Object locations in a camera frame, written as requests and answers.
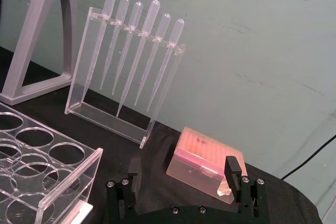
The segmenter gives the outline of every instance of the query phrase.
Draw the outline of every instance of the transfer pipette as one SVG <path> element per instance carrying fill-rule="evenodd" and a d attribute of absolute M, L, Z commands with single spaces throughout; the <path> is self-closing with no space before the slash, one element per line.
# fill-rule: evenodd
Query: transfer pipette
<path fill-rule="evenodd" d="M 149 55 L 147 65 L 145 67 L 145 71 L 143 72 L 143 75 L 141 77 L 141 82 L 140 82 L 138 94 L 136 95 L 136 100 L 135 100 L 135 104 L 134 104 L 135 106 L 137 105 L 140 93 L 143 89 L 143 86 L 145 85 L 148 74 L 151 70 L 156 52 L 159 48 L 159 44 L 160 44 L 161 40 L 164 38 L 164 35 L 166 34 L 170 19 L 171 19 L 170 15 L 168 13 L 165 13 L 161 18 L 161 21 L 159 23 L 159 27 L 158 27 L 158 29 L 156 31 L 156 34 L 155 34 L 155 38 L 153 39 L 154 45 L 153 45 L 152 51 Z"/>
<path fill-rule="evenodd" d="M 113 35 L 111 39 L 111 44 L 110 44 L 109 51 L 107 53 L 106 60 L 105 60 L 103 77 L 100 83 L 100 89 L 102 89 L 103 87 L 105 77 L 107 75 L 107 71 L 109 70 L 109 67 L 111 65 L 114 48 L 117 43 L 117 39 L 118 39 L 119 31 L 120 31 L 120 26 L 125 20 L 125 16 L 126 16 L 129 3 L 130 3 L 130 0 L 120 0 L 117 15 L 116 15 L 115 27 L 114 27 Z"/>
<path fill-rule="evenodd" d="M 128 24 L 129 26 L 127 28 L 125 28 L 125 30 L 127 30 L 128 32 L 127 32 L 125 44 L 124 44 L 124 47 L 122 48 L 120 59 L 119 59 L 119 62 L 118 62 L 117 73 L 115 74 L 116 77 L 114 79 L 112 95 L 114 95 L 114 91 L 115 91 L 115 88 L 117 86 L 121 70 L 124 66 L 125 58 L 126 58 L 128 49 L 130 47 L 130 43 L 131 43 L 131 40 L 132 40 L 132 37 L 133 37 L 133 34 L 134 34 L 134 30 L 138 26 L 140 15 L 141 15 L 141 12 L 142 12 L 142 7 L 143 6 L 142 6 L 141 2 L 136 2 L 134 4 L 132 14 L 131 14 L 131 18 L 130 18 L 130 22 Z"/>
<path fill-rule="evenodd" d="M 90 83 L 91 83 L 91 80 L 92 80 L 92 76 L 93 76 L 93 72 L 94 72 L 95 67 L 96 67 L 100 47 L 101 47 L 101 44 L 103 42 L 103 37 L 104 37 L 104 34 L 105 34 L 105 30 L 106 30 L 106 25 L 107 25 L 106 20 L 111 18 L 115 1 L 116 0 L 105 0 L 103 11 L 102 11 L 102 15 L 103 15 L 104 20 L 101 22 L 101 25 L 100 25 L 100 28 L 99 28 L 97 41 L 96 41 L 96 44 L 95 44 L 95 48 L 93 50 L 93 56 L 92 56 L 91 64 L 90 64 L 90 67 L 89 67 L 88 76 L 86 77 L 86 81 L 85 81 L 82 100 L 84 100 L 86 92 L 89 89 L 89 86 L 90 86 Z"/>
<path fill-rule="evenodd" d="M 173 52 L 173 49 L 176 46 L 176 44 L 177 44 L 177 42 L 178 42 L 178 40 L 180 38 L 181 32 L 183 30 L 183 26 L 184 26 L 184 20 L 183 19 L 178 19 L 175 22 L 173 31 L 170 34 L 170 38 L 169 38 L 169 41 L 168 41 L 168 46 L 167 46 L 168 49 L 167 49 L 166 55 L 164 56 L 164 59 L 163 59 L 163 62 L 161 64 L 159 73 L 157 74 L 158 77 L 156 78 L 155 83 L 154 83 L 154 88 L 153 88 L 153 91 L 152 91 L 152 94 L 151 94 L 150 102 L 149 102 L 148 107 L 147 107 L 147 111 L 149 110 L 149 108 L 151 106 L 151 103 L 152 103 L 152 101 L 154 99 L 154 96 L 155 96 L 155 94 L 156 94 L 156 92 L 157 92 L 157 90 L 159 88 L 159 85 L 161 83 L 162 77 L 163 77 L 164 72 L 166 70 L 166 67 L 168 65 L 170 56 L 171 56 L 171 54 Z"/>
<path fill-rule="evenodd" d="M 146 37 L 152 31 L 154 21 L 156 19 L 157 13 L 159 12 L 159 9 L 160 9 L 160 2 L 157 1 L 157 0 L 153 0 L 152 3 L 151 3 L 151 6 L 149 7 L 145 22 L 143 23 L 142 33 L 139 34 L 139 36 L 141 36 L 141 39 L 140 39 L 140 42 L 139 42 L 139 45 L 138 45 L 137 52 L 135 53 L 135 57 L 134 57 L 134 60 L 133 60 L 133 64 L 132 64 L 130 73 L 129 73 L 127 81 L 126 81 L 126 85 L 125 85 L 124 90 L 122 91 L 122 94 L 121 94 L 121 99 L 120 99 L 120 103 L 119 103 L 119 107 L 118 107 L 118 111 L 117 111 L 117 117 L 119 115 L 121 107 L 123 106 L 123 104 L 126 100 L 126 96 L 128 94 L 128 91 L 130 90 L 131 83 L 132 83 L 135 71 L 137 69 L 143 47 L 144 47 L 145 42 L 146 42 Z"/>

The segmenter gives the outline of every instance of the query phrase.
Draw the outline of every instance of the clear acrylic rack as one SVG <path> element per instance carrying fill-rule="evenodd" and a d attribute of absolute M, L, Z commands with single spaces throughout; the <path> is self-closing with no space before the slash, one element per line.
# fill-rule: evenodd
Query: clear acrylic rack
<path fill-rule="evenodd" d="M 106 0 L 103 10 L 89 9 L 65 113 L 120 134 L 142 148 L 185 50 L 177 44 L 184 20 L 171 22 L 167 13 L 157 18 L 157 0 L 147 12 L 141 2 L 129 8 L 130 0 L 120 0 L 114 8 L 115 1 Z M 89 89 L 117 102 L 118 109 L 105 111 L 89 104 Z M 123 116 L 126 107 L 150 118 L 148 124 L 129 121 Z"/>
<path fill-rule="evenodd" d="M 62 223 L 88 201 L 101 155 L 0 103 L 0 224 Z"/>

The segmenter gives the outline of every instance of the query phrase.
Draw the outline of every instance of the black table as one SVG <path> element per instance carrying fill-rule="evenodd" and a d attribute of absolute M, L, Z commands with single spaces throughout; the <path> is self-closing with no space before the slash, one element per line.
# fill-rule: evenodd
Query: black table
<path fill-rule="evenodd" d="M 13 53 L 0 48 L 0 87 Z M 25 84 L 57 76 L 37 64 L 30 63 Z M 143 150 L 127 139 L 94 125 L 75 115 L 65 115 L 69 88 L 43 95 L 13 106 L 27 116 L 60 131 L 94 149 L 103 148 L 103 156 L 96 174 L 89 203 L 93 210 L 84 223 L 106 223 L 106 181 L 126 177 L 132 157 L 141 155 L 142 184 L 139 192 L 138 213 L 150 212 L 173 205 L 204 205 L 237 211 L 236 204 L 225 204 L 165 174 L 180 132 L 156 123 Z M 93 105 L 114 111 L 118 105 L 94 92 L 88 92 Z M 147 118 L 125 109 L 123 116 L 146 123 Z M 246 164 L 251 178 L 263 178 L 267 183 L 268 204 L 272 224 L 321 224 L 316 207 L 297 189 L 286 182 Z"/>

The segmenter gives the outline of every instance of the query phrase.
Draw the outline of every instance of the gray stand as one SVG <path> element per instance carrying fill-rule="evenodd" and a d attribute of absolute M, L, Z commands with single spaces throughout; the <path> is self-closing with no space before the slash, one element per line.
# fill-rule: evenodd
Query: gray stand
<path fill-rule="evenodd" d="M 14 105 L 70 85 L 75 67 L 77 0 L 60 0 L 63 18 L 64 70 L 55 78 L 22 86 L 38 35 L 54 0 L 31 0 L 0 100 Z"/>

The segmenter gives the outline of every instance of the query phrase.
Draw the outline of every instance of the teal wall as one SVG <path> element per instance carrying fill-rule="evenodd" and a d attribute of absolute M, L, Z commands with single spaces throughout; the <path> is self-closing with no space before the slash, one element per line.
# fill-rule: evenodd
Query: teal wall
<path fill-rule="evenodd" d="M 4 0 L 0 46 L 14 50 L 30 0 Z M 142 1 L 148 6 L 151 0 Z M 78 0 L 78 46 L 89 6 Z M 282 176 L 336 133 L 336 0 L 160 0 L 187 44 L 159 121 L 190 126 Z M 61 71 L 59 1 L 33 60 Z M 323 214 L 336 195 L 336 143 L 288 178 Z"/>

